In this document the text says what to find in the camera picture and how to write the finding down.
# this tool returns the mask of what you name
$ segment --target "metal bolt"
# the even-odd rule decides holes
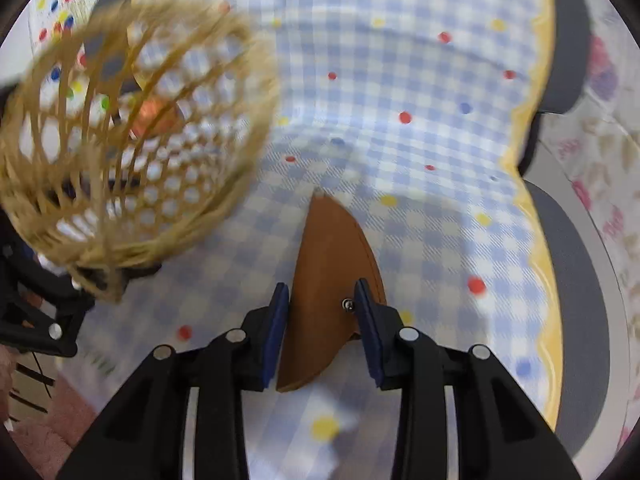
[[[342,300],[342,309],[345,312],[353,312],[354,308],[355,305],[353,304],[353,300],[350,300],[350,298],[345,298],[344,300]]]
[[[491,357],[491,351],[484,345],[476,345],[471,349],[471,353],[483,361]]]
[[[420,333],[411,326],[405,326],[404,328],[401,328],[400,332],[398,332],[398,335],[400,336],[400,339],[402,339],[402,341],[410,342],[415,341],[420,337]]]
[[[49,337],[55,341],[62,337],[62,327],[58,323],[49,325]]]
[[[154,359],[158,361],[162,361],[163,359],[167,359],[171,357],[171,347],[167,345],[160,345],[154,349]]]
[[[226,333],[225,337],[226,340],[230,343],[239,343],[241,341],[244,341],[246,333],[241,328],[235,328],[233,330],[229,330],[229,332]]]

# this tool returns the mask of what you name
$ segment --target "polka dot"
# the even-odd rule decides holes
[[[398,314],[405,326],[411,326],[414,323],[414,314],[409,310],[398,310]]]
[[[380,203],[387,207],[395,207],[398,205],[398,199],[393,195],[383,195],[380,197]]]
[[[519,359],[516,363],[516,374],[523,379],[529,377],[531,375],[531,362],[528,359]]]
[[[485,213],[478,213],[476,215],[476,221],[483,227],[487,227],[491,225],[491,217],[486,215]]]
[[[176,337],[180,341],[188,341],[189,339],[191,339],[192,335],[193,335],[193,329],[189,325],[182,325],[178,329],[178,333],[176,334]]]
[[[466,286],[468,286],[469,291],[475,296],[479,296],[486,292],[486,285],[484,284],[484,281],[482,278],[478,278],[477,276],[471,276],[467,280]]]
[[[489,24],[489,26],[492,28],[492,30],[495,30],[496,32],[504,32],[505,30],[507,30],[507,24],[500,18],[495,18],[494,20],[491,20],[491,23]]]
[[[219,6],[218,6],[218,11],[221,12],[222,14],[226,14],[231,10],[231,4],[229,4],[228,1],[223,0],[222,2],[220,2]]]
[[[330,415],[319,416],[311,424],[311,435],[320,442],[333,440],[340,431],[340,424]]]

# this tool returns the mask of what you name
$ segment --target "checkered tablecloth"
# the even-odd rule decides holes
[[[120,306],[97,305],[62,373],[100,408],[155,345],[238,326],[291,284],[321,187],[363,227],[405,322],[455,348],[488,344],[542,409],[548,298],[500,166],[542,55],[542,0],[226,1],[272,42],[282,81],[257,181],[204,243]],[[252,478],[388,478],[399,396],[375,390],[360,343],[301,390],[243,400]]]

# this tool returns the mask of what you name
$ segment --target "wicker basket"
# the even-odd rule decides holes
[[[203,238],[251,183],[276,67],[248,21],[225,10],[163,0],[97,13],[58,37],[7,106],[2,207],[35,251],[101,299],[120,300],[119,269]],[[123,94],[134,77],[142,91]]]

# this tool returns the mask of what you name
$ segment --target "yellow ruffled trim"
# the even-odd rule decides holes
[[[543,416],[549,426],[555,428],[562,387],[562,325],[556,276],[536,208],[517,171],[517,161],[525,133],[529,129],[546,87],[556,38],[554,0],[540,0],[540,2],[542,5],[540,13],[531,22],[540,55],[529,74],[531,85],[527,99],[511,111],[511,145],[504,153],[500,164],[503,170],[511,175],[518,187],[513,203],[529,219],[534,237],[529,264],[542,282],[546,293],[548,313],[538,337],[538,354],[545,365],[549,381],[548,398]]]

